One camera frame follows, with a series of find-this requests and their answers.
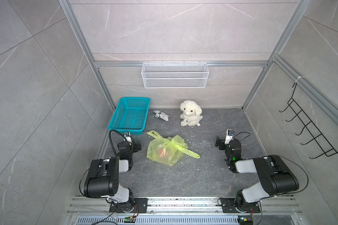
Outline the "yellow-green avocado plastic bag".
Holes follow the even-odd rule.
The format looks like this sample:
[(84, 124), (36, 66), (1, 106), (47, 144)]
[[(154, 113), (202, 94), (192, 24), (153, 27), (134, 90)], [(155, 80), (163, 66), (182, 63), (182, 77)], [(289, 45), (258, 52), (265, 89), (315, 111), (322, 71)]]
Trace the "yellow-green avocado plastic bag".
[[(183, 155), (188, 155), (195, 159), (200, 158), (199, 154), (188, 149), (187, 143), (179, 135), (164, 138), (154, 130), (147, 132), (147, 134), (151, 136), (153, 140), (149, 143), (146, 157), (154, 162), (173, 166)], [(158, 156), (157, 151), (159, 149), (165, 149), (167, 151), (168, 154), (166, 158)]]

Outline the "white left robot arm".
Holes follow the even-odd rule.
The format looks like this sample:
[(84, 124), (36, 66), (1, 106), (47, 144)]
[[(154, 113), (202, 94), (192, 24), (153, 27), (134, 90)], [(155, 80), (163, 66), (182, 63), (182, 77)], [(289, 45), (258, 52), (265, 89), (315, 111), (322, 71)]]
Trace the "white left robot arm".
[(133, 153), (141, 150), (141, 144), (122, 141), (117, 146), (117, 157), (95, 159), (91, 162), (84, 186), (79, 190), (87, 198), (106, 198), (120, 207), (133, 207), (133, 193), (129, 188), (120, 185), (119, 174), (132, 169)]

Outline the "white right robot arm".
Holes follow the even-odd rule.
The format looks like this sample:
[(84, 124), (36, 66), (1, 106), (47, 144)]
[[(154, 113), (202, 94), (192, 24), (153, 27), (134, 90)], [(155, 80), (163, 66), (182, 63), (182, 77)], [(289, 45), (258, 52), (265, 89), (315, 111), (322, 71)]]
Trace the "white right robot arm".
[(255, 173), (259, 178), (256, 184), (237, 192), (234, 205), (239, 212), (247, 212), (262, 199), (291, 193), (300, 187), (298, 179), (280, 156), (242, 159), (241, 142), (234, 137), (230, 139), (217, 137), (215, 146), (225, 152), (225, 162), (231, 172)]

